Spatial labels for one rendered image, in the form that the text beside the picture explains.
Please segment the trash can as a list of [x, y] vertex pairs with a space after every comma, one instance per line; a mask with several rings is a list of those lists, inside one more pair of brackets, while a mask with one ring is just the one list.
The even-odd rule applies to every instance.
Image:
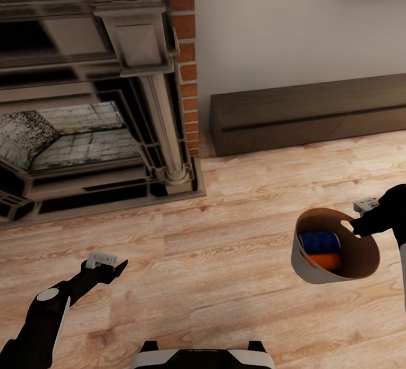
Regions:
[[[296, 274], [311, 284], [326, 284], [365, 279], [379, 268], [381, 254], [372, 235], [363, 238], [351, 232], [341, 221], [351, 222], [354, 218], [330, 208], [312, 208], [305, 210], [295, 226], [291, 255], [292, 267]], [[340, 240], [343, 268], [338, 272], [327, 272], [315, 263], [302, 248], [298, 234], [308, 232], [334, 232]]]

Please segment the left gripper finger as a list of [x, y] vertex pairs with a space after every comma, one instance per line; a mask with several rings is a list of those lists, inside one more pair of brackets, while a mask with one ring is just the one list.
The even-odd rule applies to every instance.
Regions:
[[120, 264], [119, 266], [114, 268], [113, 279], [115, 279], [115, 277], [119, 277], [122, 274], [122, 272], [124, 271], [124, 268], [126, 267], [127, 264], [128, 264], [128, 260], [124, 261], [122, 264]]

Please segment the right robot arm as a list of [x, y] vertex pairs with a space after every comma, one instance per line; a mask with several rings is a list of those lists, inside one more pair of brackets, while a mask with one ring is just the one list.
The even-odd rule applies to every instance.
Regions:
[[379, 199], [355, 201], [354, 210], [360, 218], [349, 223], [361, 238], [393, 229], [401, 256], [406, 310], [406, 184], [390, 188]]

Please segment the can of soda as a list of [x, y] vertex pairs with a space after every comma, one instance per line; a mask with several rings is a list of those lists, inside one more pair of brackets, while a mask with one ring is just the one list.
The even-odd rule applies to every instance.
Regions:
[[332, 231], [298, 234], [298, 241], [308, 254], [339, 252], [340, 240]]
[[[305, 250], [304, 252], [306, 253]], [[338, 254], [339, 252], [306, 254], [327, 272], [338, 272], [343, 268], [343, 261]]]

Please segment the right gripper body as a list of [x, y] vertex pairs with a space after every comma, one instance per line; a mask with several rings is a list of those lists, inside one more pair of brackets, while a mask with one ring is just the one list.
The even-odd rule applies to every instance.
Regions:
[[349, 223], [354, 228], [354, 231], [361, 238], [375, 233], [382, 233], [392, 228], [391, 225], [380, 221], [376, 217], [374, 208], [367, 214], [363, 215], [360, 218], [355, 218]]

